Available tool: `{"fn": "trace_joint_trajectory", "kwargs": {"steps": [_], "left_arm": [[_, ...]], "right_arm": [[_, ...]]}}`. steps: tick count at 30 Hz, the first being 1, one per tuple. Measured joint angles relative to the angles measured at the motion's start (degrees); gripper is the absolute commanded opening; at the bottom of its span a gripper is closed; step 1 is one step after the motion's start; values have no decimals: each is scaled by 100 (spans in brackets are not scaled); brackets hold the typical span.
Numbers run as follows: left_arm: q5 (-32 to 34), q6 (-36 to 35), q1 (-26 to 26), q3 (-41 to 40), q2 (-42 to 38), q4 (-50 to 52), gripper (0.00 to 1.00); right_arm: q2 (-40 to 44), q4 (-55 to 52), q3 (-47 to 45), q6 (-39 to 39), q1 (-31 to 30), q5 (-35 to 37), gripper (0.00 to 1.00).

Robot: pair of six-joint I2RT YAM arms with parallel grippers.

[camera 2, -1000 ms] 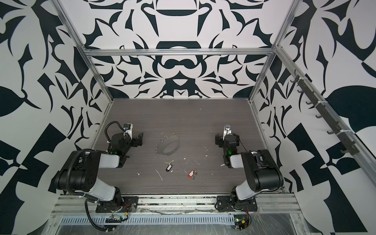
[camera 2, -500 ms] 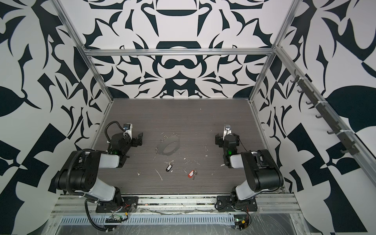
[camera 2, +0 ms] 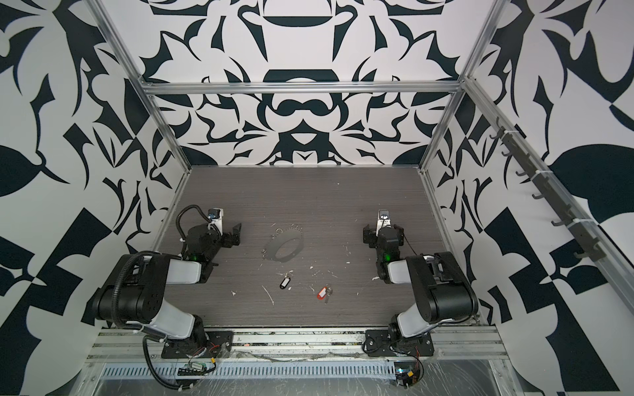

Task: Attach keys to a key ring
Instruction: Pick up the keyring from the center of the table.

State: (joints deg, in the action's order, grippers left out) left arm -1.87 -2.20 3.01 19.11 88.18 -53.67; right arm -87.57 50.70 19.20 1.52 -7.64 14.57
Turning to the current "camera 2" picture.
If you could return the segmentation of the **perforated metal ring plate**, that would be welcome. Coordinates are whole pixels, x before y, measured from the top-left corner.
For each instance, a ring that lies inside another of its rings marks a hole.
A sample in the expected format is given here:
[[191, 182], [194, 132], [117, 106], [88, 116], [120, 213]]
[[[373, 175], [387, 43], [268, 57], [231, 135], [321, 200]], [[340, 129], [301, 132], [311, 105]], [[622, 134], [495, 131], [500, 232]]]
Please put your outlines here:
[[264, 248], [264, 259], [289, 262], [304, 248], [304, 235], [298, 229], [287, 229], [273, 237]]

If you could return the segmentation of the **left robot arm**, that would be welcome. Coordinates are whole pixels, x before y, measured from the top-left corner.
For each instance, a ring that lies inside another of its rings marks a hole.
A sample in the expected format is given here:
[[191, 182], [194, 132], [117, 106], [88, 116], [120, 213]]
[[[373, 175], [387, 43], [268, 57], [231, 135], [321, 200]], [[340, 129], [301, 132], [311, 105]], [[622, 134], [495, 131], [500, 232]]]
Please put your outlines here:
[[242, 224], [221, 233], [218, 222], [191, 228], [180, 256], [137, 252], [120, 257], [103, 286], [88, 302], [88, 313], [117, 328], [139, 330], [158, 339], [186, 341], [201, 348], [206, 342], [200, 317], [165, 300], [168, 285], [205, 284], [223, 248], [240, 245]]

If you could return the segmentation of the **red key tag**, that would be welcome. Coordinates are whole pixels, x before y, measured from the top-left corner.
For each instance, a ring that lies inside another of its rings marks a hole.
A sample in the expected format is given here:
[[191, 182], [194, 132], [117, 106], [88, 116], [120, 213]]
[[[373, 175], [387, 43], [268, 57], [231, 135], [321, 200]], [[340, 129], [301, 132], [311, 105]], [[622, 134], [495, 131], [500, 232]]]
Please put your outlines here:
[[325, 287], [323, 287], [316, 295], [318, 300], [324, 300], [325, 298]]

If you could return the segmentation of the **silver key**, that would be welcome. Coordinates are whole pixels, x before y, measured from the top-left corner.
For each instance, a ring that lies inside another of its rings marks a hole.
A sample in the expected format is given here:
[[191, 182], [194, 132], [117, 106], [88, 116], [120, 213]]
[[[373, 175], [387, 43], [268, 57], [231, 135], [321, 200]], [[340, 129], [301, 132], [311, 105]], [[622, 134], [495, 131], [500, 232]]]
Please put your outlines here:
[[333, 294], [333, 290], [330, 286], [325, 287], [325, 298], [324, 302], [327, 304], [329, 302], [330, 296]]

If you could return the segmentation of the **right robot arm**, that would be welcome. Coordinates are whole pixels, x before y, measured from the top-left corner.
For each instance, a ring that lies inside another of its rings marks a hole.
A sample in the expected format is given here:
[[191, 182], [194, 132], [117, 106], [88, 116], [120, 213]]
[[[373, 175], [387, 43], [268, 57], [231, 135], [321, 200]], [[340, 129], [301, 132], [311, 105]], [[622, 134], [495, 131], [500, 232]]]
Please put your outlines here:
[[363, 242], [376, 251], [378, 277], [386, 284], [410, 285], [414, 304], [389, 325], [395, 341], [418, 338], [444, 324], [464, 323], [479, 309], [476, 294], [451, 252], [401, 257], [405, 230], [397, 225], [363, 228]]

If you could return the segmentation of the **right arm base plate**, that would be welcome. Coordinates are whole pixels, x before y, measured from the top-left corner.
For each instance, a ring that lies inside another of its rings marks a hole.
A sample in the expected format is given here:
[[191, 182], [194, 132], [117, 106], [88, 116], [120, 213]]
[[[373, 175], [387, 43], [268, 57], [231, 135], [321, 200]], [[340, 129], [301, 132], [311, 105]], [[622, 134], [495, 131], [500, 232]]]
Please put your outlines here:
[[434, 355], [434, 345], [429, 333], [415, 338], [396, 339], [388, 330], [367, 330], [362, 350], [370, 357], [422, 356]]

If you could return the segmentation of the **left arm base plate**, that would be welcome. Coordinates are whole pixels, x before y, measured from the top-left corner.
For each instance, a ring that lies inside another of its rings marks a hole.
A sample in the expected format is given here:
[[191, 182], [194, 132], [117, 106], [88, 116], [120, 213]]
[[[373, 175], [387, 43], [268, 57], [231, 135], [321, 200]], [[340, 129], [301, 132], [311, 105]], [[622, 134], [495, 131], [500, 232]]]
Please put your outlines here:
[[161, 357], [163, 359], [218, 358], [230, 353], [233, 346], [232, 331], [206, 331], [206, 335], [196, 339], [196, 335], [183, 340], [166, 341]]

